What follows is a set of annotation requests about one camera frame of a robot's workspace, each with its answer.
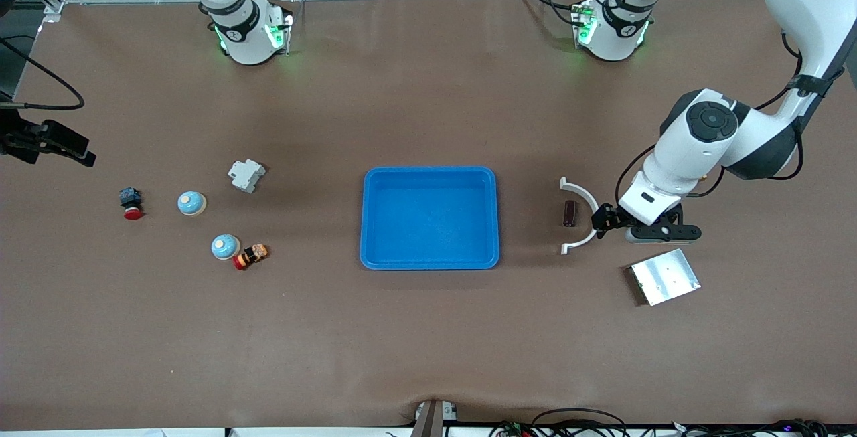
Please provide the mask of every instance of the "tabletop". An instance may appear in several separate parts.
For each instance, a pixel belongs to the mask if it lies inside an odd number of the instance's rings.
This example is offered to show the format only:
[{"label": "tabletop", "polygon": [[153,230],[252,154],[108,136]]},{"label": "tabletop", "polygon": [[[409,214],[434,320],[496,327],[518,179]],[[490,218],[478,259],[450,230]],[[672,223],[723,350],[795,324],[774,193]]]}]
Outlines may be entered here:
[{"label": "tabletop", "polygon": [[[86,98],[53,118],[94,168],[0,159],[0,428],[404,424],[588,406],[639,422],[854,421],[857,107],[843,77],[793,181],[726,175],[685,204],[701,290],[640,305],[623,269],[670,249],[620,232],[559,254],[559,178],[612,200],[685,92],[750,105],[793,58],[763,0],[661,0],[624,62],[577,50],[532,0],[312,1],[290,56],[242,67],[192,4],[67,6],[33,56]],[[30,67],[19,99],[67,101]],[[266,166],[255,193],[235,160]],[[358,258],[376,166],[484,165],[501,260],[373,272]],[[117,194],[146,215],[122,218]],[[208,197],[198,217],[179,194]],[[246,272],[214,236],[269,245]]]}]

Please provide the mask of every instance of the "small dark red object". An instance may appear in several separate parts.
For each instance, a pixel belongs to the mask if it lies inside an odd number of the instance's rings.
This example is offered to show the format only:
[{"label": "small dark red object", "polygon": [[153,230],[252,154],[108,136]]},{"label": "small dark red object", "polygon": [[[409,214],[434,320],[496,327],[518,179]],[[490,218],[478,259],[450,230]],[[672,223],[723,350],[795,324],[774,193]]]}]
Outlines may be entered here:
[{"label": "small dark red object", "polygon": [[143,211],[138,210],[137,208],[131,208],[125,212],[126,220],[139,220],[143,217]]}]

